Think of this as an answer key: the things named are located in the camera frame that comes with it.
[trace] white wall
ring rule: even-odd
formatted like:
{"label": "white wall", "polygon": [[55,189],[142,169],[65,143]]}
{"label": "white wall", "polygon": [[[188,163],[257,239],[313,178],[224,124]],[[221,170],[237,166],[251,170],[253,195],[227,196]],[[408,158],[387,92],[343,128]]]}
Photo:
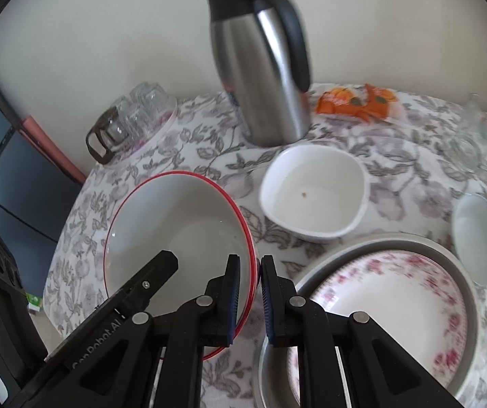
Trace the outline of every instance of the white wall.
{"label": "white wall", "polygon": [[[295,1],[314,81],[487,97],[484,0]],[[0,16],[0,87],[88,172],[85,133],[135,84],[220,89],[208,18],[206,0],[13,0]]]}

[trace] table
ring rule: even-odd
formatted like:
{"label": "table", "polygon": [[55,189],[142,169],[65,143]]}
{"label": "table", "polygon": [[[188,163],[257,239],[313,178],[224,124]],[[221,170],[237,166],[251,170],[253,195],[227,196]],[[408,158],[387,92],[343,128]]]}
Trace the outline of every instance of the table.
{"label": "table", "polygon": [[[312,107],[334,85],[312,86]],[[360,91],[363,88],[351,86]],[[214,180],[241,208],[259,256],[272,254],[278,272],[295,278],[316,257],[361,235],[404,231],[451,248],[450,216],[465,192],[487,198],[487,173],[465,173],[443,153],[456,128],[459,105],[428,96],[395,92],[408,121],[374,122],[317,115],[303,142],[335,146],[361,159],[371,175],[370,203],[361,224],[331,245],[297,239],[269,221],[258,204],[258,190],[269,163],[285,147],[245,144],[234,108],[223,93],[180,100],[172,118],[135,154],[112,166],[96,165],[68,216],[44,290],[44,308],[66,337],[106,299],[103,248],[107,229],[122,200],[153,174],[189,170]],[[478,360],[460,402],[487,408],[487,288],[477,287],[483,336]],[[264,335],[261,293],[234,345],[204,363],[201,408],[254,406],[252,362]]]}

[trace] pink floral pattern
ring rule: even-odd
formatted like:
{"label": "pink floral pattern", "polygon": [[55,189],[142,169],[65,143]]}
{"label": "pink floral pattern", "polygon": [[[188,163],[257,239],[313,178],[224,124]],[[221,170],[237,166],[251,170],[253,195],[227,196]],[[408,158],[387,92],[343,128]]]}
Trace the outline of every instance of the pink floral pattern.
{"label": "pink floral pattern", "polygon": [[[334,311],[338,301],[337,289],[348,281],[362,282],[367,275],[384,275],[393,272],[414,279],[442,302],[442,315],[446,316],[443,336],[445,349],[430,358],[426,369],[444,386],[453,378],[465,350],[467,315],[459,288],[449,274],[436,262],[417,253],[389,250],[353,260],[327,278],[312,295],[312,300],[327,311]],[[296,348],[289,352],[288,368],[291,388],[298,396],[299,372]]]}

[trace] thermos handle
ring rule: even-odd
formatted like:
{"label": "thermos handle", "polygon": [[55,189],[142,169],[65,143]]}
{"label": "thermos handle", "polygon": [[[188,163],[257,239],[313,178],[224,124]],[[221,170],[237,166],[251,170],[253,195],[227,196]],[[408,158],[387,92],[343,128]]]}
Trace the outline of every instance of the thermos handle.
{"label": "thermos handle", "polygon": [[[100,155],[90,145],[88,139],[90,138],[90,136],[92,134],[95,134],[96,135],[96,138],[98,138],[98,141],[100,141],[100,144],[102,145],[102,147],[105,148],[106,153],[104,154],[104,156]],[[106,144],[104,143],[104,140],[102,139],[102,137],[100,135],[100,130],[99,130],[99,127],[98,127],[98,124],[97,123],[95,125],[93,125],[92,129],[90,129],[90,131],[87,133],[87,138],[85,138],[85,142],[87,143],[87,149],[88,149],[88,152],[90,153],[90,155],[94,159],[96,159],[96,161],[98,161],[100,164],[107,164],[115,156],[115,153],[113,153],[111,150],[109,150],[107,148]]]}
{"label": "thermos handle", "polygon": [[292,78],[301,92],[307,92],[310,87],[310,69],[304,34],[296,9],[289,0],[263,1],[272,5],[280,18],[285,36],[287,37]]}

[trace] food wrapper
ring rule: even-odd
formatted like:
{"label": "food wrapper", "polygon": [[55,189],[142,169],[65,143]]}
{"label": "food wrapper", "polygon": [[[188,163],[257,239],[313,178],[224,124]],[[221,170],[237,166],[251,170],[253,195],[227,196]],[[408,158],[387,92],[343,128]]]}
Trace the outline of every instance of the food wrapper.
{"label": "food wrapper", "polygon": [[405,121],[406,112],[397,96],[389,89],[366,84],[363,100],[356,91],[347,87],[335,87],[324,92],[319,99],[317,114],[350,115],[369,123],[372,118],[382,121]]}

